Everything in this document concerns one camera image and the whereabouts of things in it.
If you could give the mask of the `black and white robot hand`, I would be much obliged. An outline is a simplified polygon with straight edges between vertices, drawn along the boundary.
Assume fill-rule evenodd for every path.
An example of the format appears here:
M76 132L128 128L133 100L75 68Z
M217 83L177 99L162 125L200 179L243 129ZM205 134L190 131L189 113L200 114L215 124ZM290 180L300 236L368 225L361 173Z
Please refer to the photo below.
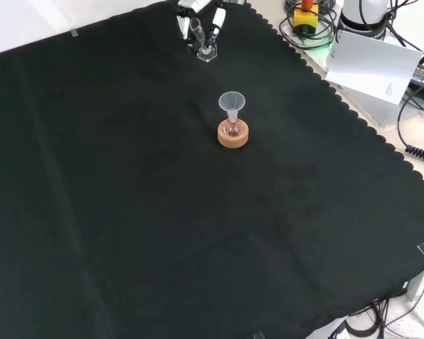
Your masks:
M216 41L225 22L224 3L243 5L246 1L178 1L176 18L179 33L187 49L203 61L210 61L217 56ZM211 8L214 16L211 26L204 30L199 15Z

